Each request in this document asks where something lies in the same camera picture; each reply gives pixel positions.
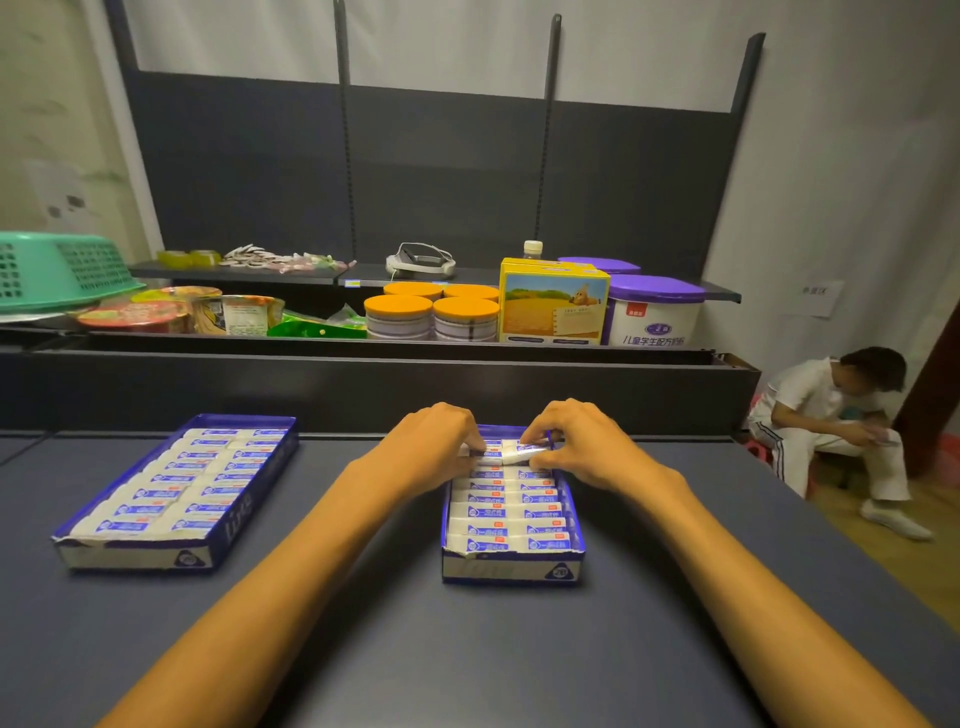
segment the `shoe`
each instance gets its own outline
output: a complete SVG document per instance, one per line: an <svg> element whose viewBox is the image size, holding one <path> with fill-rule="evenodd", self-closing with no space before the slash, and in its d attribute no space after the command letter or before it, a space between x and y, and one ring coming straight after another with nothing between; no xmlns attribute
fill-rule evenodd
<svg viewBox="0 0 960 728"><path fill-rule="evenodd" d="M932 531L908 519L899 508L878 508L872 500L864 500L860 515L867 521L885 525L911 541L929 541L933 538Z"/></svg>

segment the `cardboard box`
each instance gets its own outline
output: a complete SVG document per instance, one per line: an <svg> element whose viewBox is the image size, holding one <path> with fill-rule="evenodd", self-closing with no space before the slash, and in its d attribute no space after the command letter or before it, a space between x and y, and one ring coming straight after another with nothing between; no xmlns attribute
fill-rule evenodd
<svg viewBox="0 0 960 728"><path fill-rule="evenodd" d="M500 264L501 342L600 343L610 276L592 266L505 258Z"/></svg>
<svg viewBox="0 0 960 728"><path fill-rule="evenodd" d="M243 493L232 503L217 524L203 538L116 539L80 541L70 536L74 526L93 513L98 505L151 464L188 430L200 428L286 428L266 462L257 471ZM299 445L297 419L294 417L260 417L245 415L197 415L174 432L145 457L138 460L110 483L73 518L57 529L52 539L63 563L70 569L96 570L213 570L224 558L244 525L274 487L283 468Z"/></svg>
<svg viewBox="0 0 960 728"><path fill-rule="evenodd" d="M484 438L519 438L524 427L480 425ZM573 496L564 473L554 471L560 503L567 521L571 548L544 553L519 551L484 551L467 553L447 546L451 484L447 483L441 529L443 580L461 584L553 584L570 585L580 580L587 548L580 530L580 520L573 505Z"/></svg>

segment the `stool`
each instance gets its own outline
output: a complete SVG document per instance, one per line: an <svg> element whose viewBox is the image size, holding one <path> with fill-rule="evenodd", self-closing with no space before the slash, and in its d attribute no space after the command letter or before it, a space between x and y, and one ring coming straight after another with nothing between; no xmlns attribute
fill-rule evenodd
<svg viewBox="0 0 960 728"><path fill-rule="evenodd" d="M746 448L747 451L760 462L766 463L769 466L773 466L774 453L771 452L770 449L763 443L760 443L757 440L748 440L743 444L743 447ZM813 479L813 463L811 461L810 472L806 479L806 495L804 496L804 500L811 500L816 490L817 481Z"/></svg>

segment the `purple lid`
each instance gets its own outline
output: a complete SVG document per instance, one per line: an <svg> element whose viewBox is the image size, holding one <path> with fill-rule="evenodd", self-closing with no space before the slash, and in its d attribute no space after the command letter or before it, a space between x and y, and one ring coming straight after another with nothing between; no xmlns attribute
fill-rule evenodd
<svg viewBox="0 0 960 728"><path fill-rule="evenodd" d="M609 273L631 273L636 275L640 272L640 266L628 263L626 260L616 260L611 257L562 257L558 258L561 263L581 263L592 265L598 271Z"/></svg>
<svg viewBox="0 0 960 728"><path fill-rule="evenodd" d="M647 303L701 303L706 291L699 285L662 276L610 276L610 297Z"/></svg>

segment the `wooden floor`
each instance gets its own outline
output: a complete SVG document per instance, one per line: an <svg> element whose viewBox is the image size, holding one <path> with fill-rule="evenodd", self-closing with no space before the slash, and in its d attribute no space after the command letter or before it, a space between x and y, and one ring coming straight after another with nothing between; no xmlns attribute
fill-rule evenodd
<svg viewBox="0 0 960 728"><path fill-rule="evenodd" d="M866 474L851 473L849 490L837 487L841 473L830 464L819 464L816 477L820 485L814 505L960 632L960 489L911 481L913 500L903 512L934 533L932 543L914 543L859 516L857 510L868 492Z"/></svg>

